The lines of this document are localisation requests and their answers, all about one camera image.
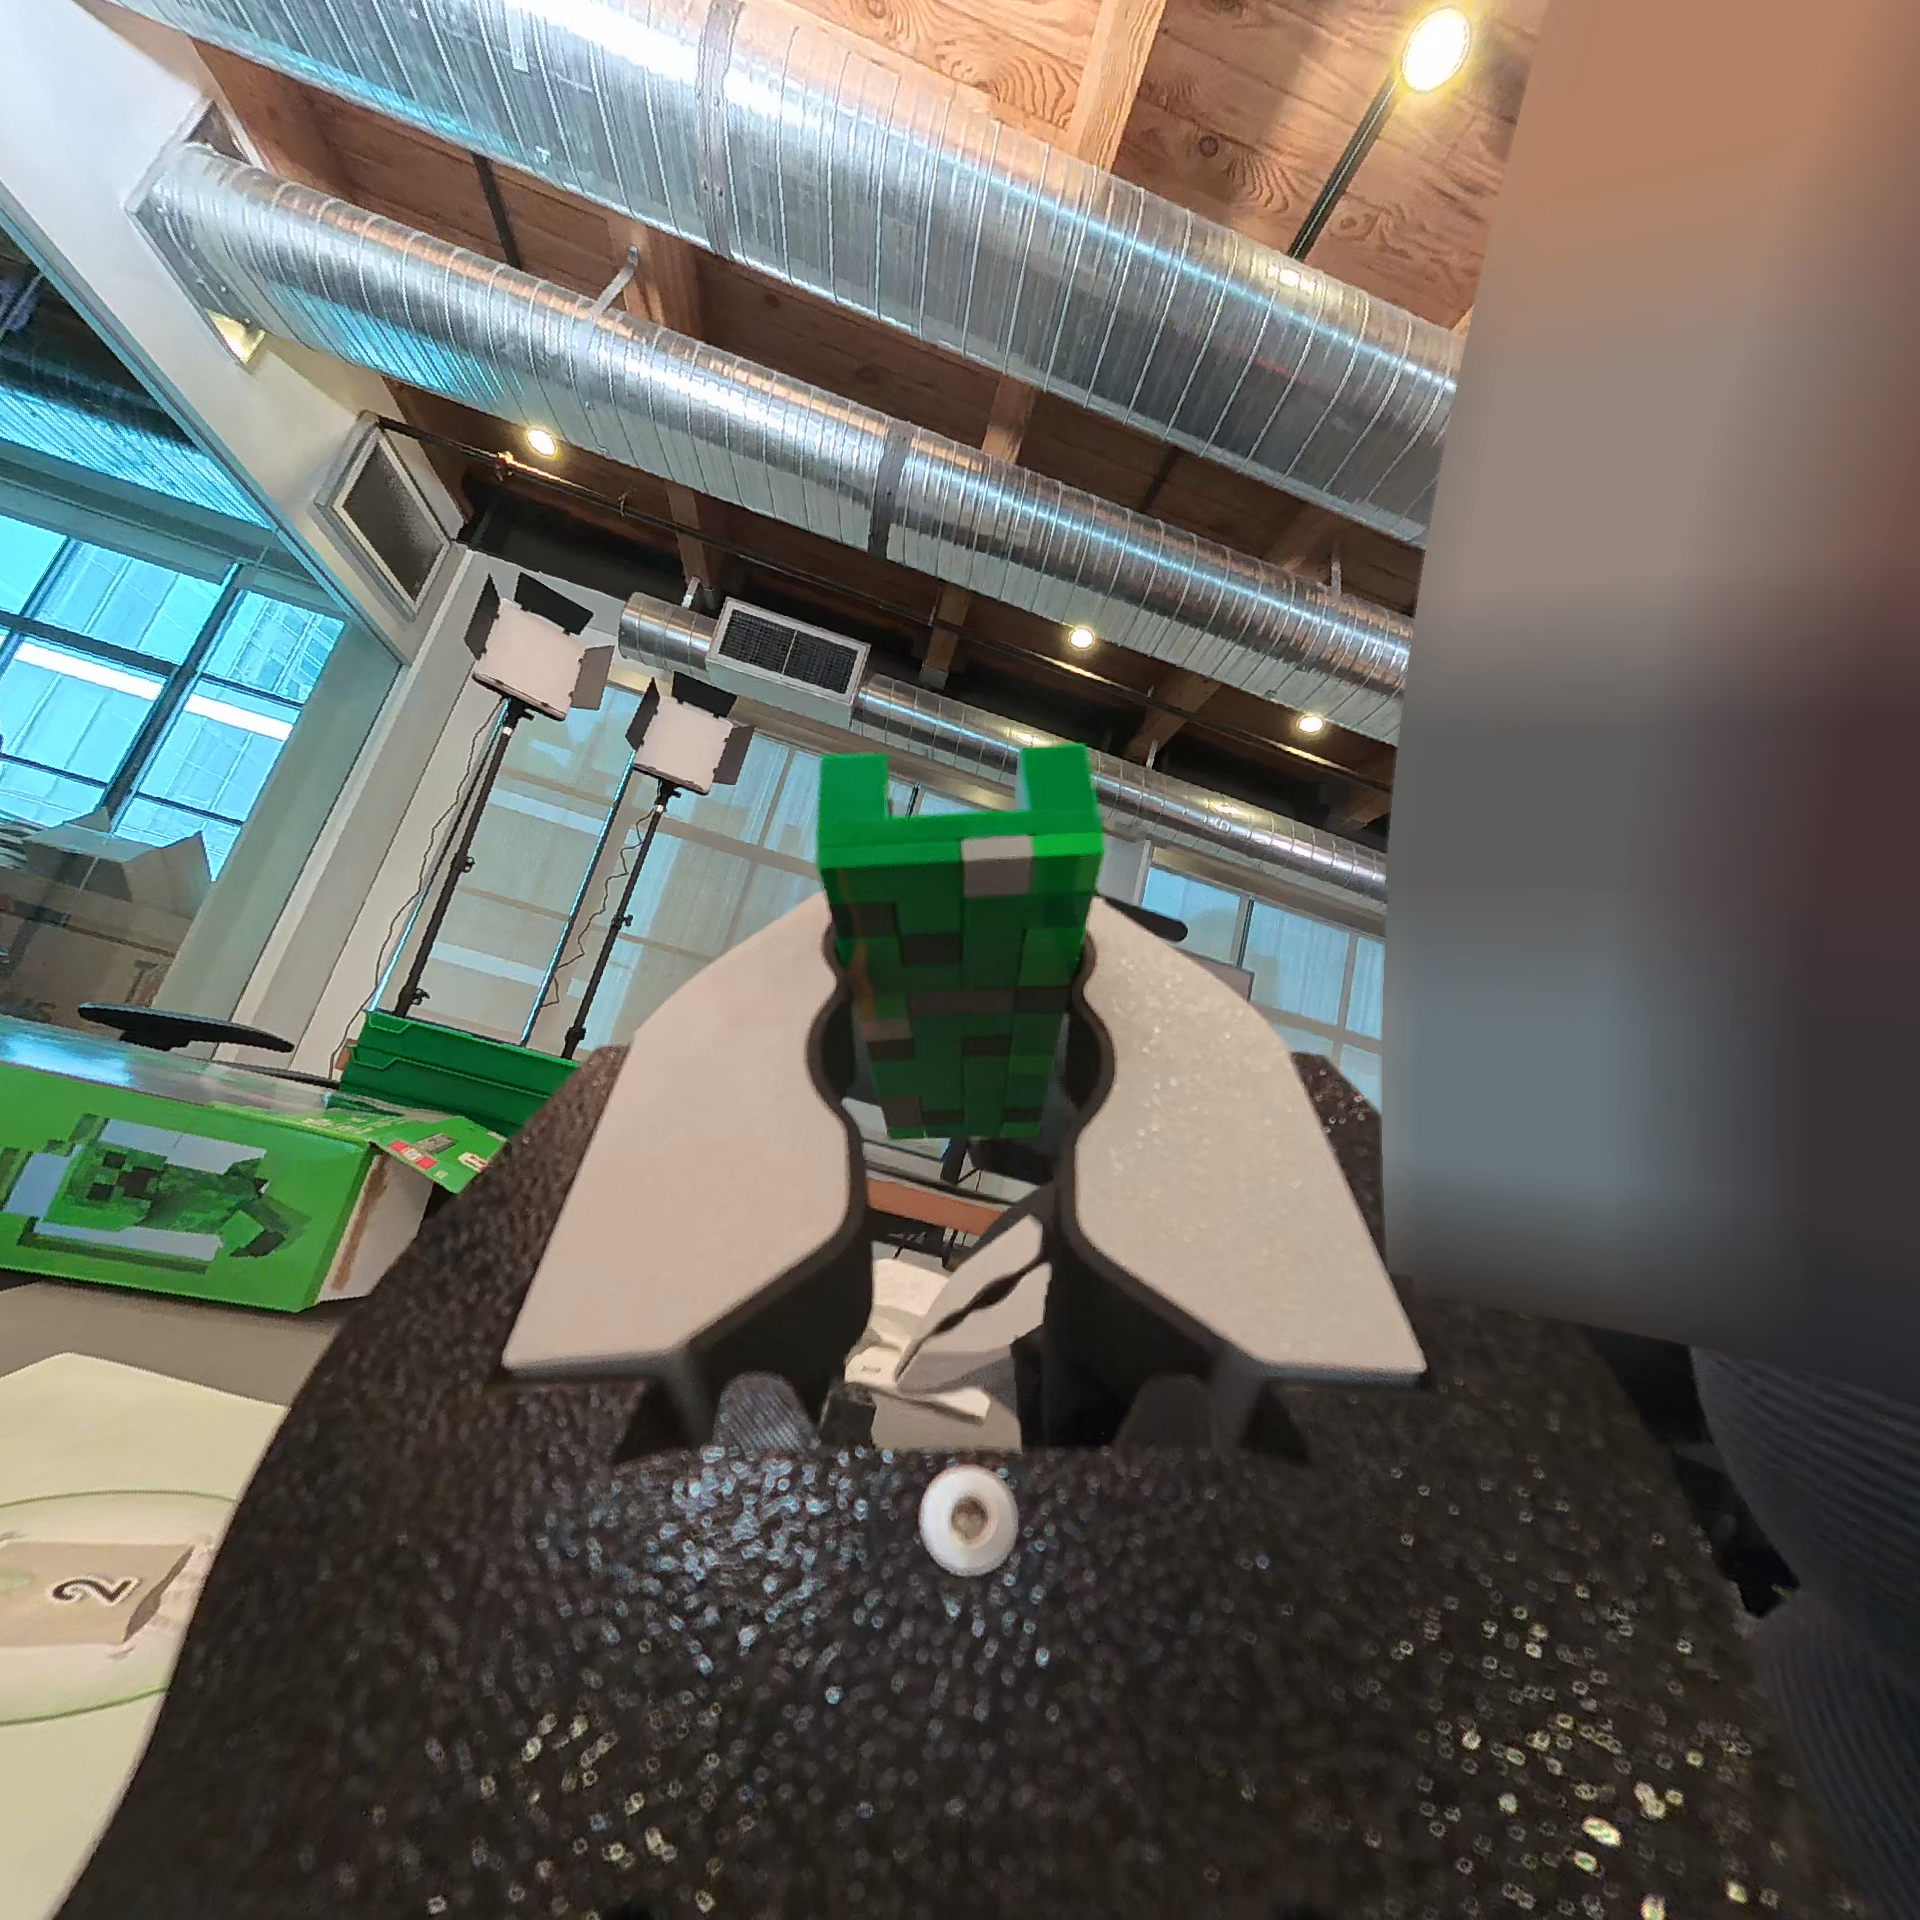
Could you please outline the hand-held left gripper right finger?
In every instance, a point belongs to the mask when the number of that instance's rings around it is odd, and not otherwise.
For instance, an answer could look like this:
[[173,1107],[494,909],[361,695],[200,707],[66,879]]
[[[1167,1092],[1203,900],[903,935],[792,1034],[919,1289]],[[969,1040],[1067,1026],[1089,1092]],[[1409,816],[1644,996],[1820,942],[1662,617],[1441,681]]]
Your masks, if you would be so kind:
[[1117,1444],[1151,1380],[1208,1398],[1217,1444],[1243,1444],[1280,1380],[1426,1380],[1285,1040],[1123,913],[1089,918],[1069,1103],[1039,1220],[1050,1444]]

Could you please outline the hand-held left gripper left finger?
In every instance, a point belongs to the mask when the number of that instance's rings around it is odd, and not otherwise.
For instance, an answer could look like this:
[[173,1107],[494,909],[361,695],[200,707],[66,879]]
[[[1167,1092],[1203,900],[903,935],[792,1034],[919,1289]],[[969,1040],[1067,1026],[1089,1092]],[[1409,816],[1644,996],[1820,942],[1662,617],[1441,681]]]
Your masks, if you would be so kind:
[[502,1334],[513,1380],[644,1380],[714,1440],[739,1370],[828,1410],[867,1324],[837,913],[792,909],[643,1022]]

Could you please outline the green brick creeper figure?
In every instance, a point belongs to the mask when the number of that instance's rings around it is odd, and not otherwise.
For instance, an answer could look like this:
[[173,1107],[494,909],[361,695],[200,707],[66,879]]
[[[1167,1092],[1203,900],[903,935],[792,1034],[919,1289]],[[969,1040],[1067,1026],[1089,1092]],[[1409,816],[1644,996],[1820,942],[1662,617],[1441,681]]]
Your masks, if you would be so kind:
[[820,882],[890,1134],[1039,1134],[1110,851],[1091,753],[1021,751],[1012,798],[901,816],[886,753],[820,764]]

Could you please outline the green plastic crate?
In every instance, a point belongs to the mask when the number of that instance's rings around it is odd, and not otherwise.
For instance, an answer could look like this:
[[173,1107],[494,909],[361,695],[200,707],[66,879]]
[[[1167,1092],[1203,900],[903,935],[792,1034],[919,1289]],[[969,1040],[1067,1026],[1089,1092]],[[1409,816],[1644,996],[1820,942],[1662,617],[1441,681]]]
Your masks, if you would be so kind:
[[343,1053],[337,1092],[419,1107],[419,1115],[464,1115],[494,1134],[519,1134],[567,1087],[567,1074],[573,1058],[545,1058],[545,1053],[519,1053],[519,1040],[487,1040],[464,1026],[405,1022],[373,1006]]

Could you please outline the large paned window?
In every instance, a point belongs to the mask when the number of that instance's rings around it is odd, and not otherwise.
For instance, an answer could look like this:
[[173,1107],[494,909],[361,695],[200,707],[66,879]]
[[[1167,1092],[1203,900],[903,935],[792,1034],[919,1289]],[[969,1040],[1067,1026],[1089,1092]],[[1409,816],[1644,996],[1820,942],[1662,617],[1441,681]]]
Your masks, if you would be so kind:
[[[654,783],[627,777],[627,710],[519,724],[464,879],[423,962],[423,1022],[557,1053],[591,985],[619,862],[643,838]],[[820,888],[809,871],[820,753],[753,734],[732,783],[675,798],[636,882],[636,918],[591,996],[585,1040],[627,1040],[714,959]],[[1250,879],[1181,838],[1110,825],[1100,888],[1184,918],[1184,946],[1250,974],[1250,1006],[1327,1058],[1382,1107],[1382,935],[1308,882]]]
[[222,879],[343,612],[149,398],[8,361],[8,816],[200,851]]

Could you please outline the studio light panel on stand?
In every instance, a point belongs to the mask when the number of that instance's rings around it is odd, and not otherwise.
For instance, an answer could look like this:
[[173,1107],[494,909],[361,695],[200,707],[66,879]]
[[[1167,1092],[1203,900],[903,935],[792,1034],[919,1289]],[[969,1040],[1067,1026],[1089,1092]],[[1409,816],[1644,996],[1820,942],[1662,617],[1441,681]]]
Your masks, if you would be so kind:
[[392,985],[392,1022],[423,1006],[423,974],[449,935],[449,909],[460,879],[474,871],[474,825],[487,809],[487,788],[502,777],[502,753],[523,719],[567,719],[595,710],[609,681],[609,646],[591,639],[591,606],[557,596],[540,574],[519,574],[513,589],[483,585],[474,617],[464,617],[464,681],[494,690],[494,734],[483,767],[464,777],[454,808],[454,851],[436,857],[436,888],[423,909],[423,931],[407,935],[407,974]]
[[636,751],[636,777],[654,783],[654,808],[643,809],[643,837],[619,857],[619,900],[607,913],[607,942],[591,959],[591,985],[585,985],[585,1006],[557,1034],[557,1058],[573,1058],[591,1040],[591,1006],[595,1006],[609,946],[636,918],[636,888],[643,888],[644,851],[662,837],[662,809],[675,798],[703,798],[714,783],[732,783],[745,764],[745,744],[753,744],[753,724],[732,719],[732,690],[703,690],[700,679],[644,681],[644,695],[627,724],[627,751]]

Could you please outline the green printed cardboard box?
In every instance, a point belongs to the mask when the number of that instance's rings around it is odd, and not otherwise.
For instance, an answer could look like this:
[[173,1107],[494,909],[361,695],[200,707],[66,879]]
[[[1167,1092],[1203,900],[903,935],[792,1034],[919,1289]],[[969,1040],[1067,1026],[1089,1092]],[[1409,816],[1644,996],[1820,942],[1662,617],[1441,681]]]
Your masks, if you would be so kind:
[[0,1074],[0,1249],[30,1277],[222,1312],[361,1303],[502,1134],[222,1064]]

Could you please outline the white instruction booklet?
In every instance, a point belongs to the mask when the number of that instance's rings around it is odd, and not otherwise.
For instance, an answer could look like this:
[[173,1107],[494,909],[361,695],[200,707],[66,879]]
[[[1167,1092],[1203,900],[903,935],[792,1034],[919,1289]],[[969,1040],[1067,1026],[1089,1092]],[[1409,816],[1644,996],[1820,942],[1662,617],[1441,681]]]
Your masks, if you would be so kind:
[[0,1728],[166,1699],[277,1416],[81,1351],[0,1380]]

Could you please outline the person's dark clothing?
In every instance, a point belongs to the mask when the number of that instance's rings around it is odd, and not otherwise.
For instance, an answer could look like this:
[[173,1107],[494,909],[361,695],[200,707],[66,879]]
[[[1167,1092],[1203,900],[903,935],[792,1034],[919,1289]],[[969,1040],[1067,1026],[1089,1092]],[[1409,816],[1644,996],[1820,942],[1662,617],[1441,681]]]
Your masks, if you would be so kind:
[[1757,1668],[1880,1916],[1920,1916],[1920,1410],[1766,1357],[1692,1351],[1711,1444],[1796,1577]]

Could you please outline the ceiling lamp on black pole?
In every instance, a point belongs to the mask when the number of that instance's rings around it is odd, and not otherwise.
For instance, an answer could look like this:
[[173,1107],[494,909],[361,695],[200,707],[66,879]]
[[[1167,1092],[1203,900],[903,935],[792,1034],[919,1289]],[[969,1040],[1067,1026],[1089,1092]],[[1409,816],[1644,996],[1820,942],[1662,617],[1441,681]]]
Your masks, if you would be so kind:
[[1324,175],[1285,256],[1308,256],[1317,239],[1327,232],[1336,202],[1348,192],[1369,149],[1382,145],[1389,114],[1409,103],[1409,90],[1441,90],[1468,75],[1468,53],[1471,53],[1471,22],[1468,8],[1426,8],[1399,37],[1399,53],[1389,54],[1361,132],[1341,136],[1336,168]]

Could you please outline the small silver ventilation duct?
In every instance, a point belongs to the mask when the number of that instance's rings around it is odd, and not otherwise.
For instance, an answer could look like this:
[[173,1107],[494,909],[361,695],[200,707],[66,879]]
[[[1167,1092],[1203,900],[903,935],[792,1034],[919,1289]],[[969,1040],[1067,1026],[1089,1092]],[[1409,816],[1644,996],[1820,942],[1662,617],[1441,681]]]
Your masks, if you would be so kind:
[[[714,681],[714,639],[721,627],[683,606],[636,596],[619,612],[619,651],[643,668],[667,668],[667,679],[692,668]],[[962,695],[890,681],[890,679],[860,679],[851,707],[828,707],[828,734],[867,744],[911,764],[945,764],[992,788],[1012,788],[1025,751],[1057,751],[1057,734],[1035,734],[1021,719],[999,719],[999,710],[977,710]],[[1280,816],[1262,808],[1156,777],[1100,751],[1089,751],[1089,764],[1091,764],[1091,788],[1110,816],[1131,837],[1151,837],[1167,851],[1203,851],[1250,879],[1302,879],[1317,888],[1361,900],[1369,913],[1389,909],[1382,851],[1361,851],[1341,837]]]

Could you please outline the white duct vent grille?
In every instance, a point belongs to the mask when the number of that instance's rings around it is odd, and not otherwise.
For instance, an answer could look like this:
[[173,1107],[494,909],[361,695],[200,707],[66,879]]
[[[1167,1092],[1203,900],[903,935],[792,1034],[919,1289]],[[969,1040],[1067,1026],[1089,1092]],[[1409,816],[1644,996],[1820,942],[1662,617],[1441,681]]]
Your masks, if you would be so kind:
[[800,627],[786,612],[724,596],[703,679],[732,695],[809,710],[820,724],[844,724],[860,690],[867,646]]

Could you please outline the white wall vent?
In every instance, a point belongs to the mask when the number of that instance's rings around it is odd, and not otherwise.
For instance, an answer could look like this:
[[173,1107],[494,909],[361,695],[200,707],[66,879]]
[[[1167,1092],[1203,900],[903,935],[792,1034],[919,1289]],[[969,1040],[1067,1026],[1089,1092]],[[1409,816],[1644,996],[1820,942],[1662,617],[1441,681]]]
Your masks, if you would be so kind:
[[350,419],[321,469],[318,514],[405,617],[431,606],[454,529],[373,410]]

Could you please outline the medium silver ventilation duct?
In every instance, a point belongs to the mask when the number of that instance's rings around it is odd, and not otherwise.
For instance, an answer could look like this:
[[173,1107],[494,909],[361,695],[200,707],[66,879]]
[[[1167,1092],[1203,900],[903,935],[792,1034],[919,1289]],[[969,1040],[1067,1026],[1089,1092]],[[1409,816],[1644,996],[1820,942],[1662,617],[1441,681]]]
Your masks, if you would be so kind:
[[1131,651],[1308,707],[1341,734],[1399,744],[1409,627],[1269,561],[636,323],[206,145],[177,145],[132,218],[206,319],[545,425],[595,457],[1050,627],[1091,627]]

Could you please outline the large silver ventilation duct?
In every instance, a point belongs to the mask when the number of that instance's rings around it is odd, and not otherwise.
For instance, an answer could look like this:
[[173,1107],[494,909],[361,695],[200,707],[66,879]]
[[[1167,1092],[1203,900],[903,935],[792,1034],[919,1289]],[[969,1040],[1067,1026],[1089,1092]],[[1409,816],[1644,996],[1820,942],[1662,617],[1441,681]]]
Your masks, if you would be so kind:
[[800,8],[143,0],[1021,387],[1426,544],[1459,335]]

